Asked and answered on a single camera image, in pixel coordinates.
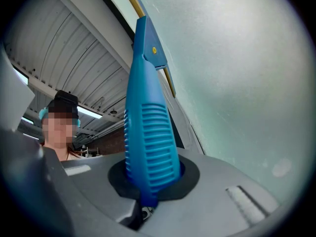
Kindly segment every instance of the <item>brick wall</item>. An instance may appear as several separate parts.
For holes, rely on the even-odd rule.
[[[86,144],[87,147],[96,149],[99,148],[99,154],[109,155],[113,153],[124,152],[124,128],[120,128],[111,132],[99,139]]]

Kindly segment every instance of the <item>blue plastic grip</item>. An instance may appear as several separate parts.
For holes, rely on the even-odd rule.
[[[142,206],[154,207],[157,192],[180,178],[180,162],[157,71],[144,57],[150,40],[146,23],[146,16],[137,20],[124,115],[125,162]]]

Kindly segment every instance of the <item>ceiling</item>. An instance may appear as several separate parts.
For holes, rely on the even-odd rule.
[[[12,62],[54,90],[64,90],[79,102],[103,115],[122,119],[128,73],[60,0],[29,0],[12,21],[4,38],[5,50]],[[29,85],[35,98],[29,112],[37,114],[51,98]],[[41,124],[19,130],[40,137]],[[101,132],[114,123],[79,113],[81,128]],[[87,135],[78,132],[75,146],[87,143]]]

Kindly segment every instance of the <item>black cap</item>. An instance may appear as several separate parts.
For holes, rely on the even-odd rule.
[[[78,97],[59,90],[54,100],[47,106],[49,113],[72,113],[74,119],[78,119]]]

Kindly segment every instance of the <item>yellow rail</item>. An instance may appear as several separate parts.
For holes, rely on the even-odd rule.
[[[132,4],[132,6],[134,7],[134,9],[135,9],[137,15],[138,15],[140,18],[143,17],[143,16],[145,16],[145,13],[144,13],[142,7],[140,6],[138,0],[129,0],[129,1],[130,1],[130,3]],[[171,78],[170,78],[168,69],[167,69],[167,68],[164,68],[163,71],[164,71],[164,74],[166,75],[166,78],[167,78],[167,81],[168,81],[168,84],[169,84],[169,87],[170,87],[172,96],[175,98],[175,97],[176,97],[176,92],[175,92],[175,90],[174,90],[174,88],[173,88],[173,85],[172,85],[172,83],[171,83]]]

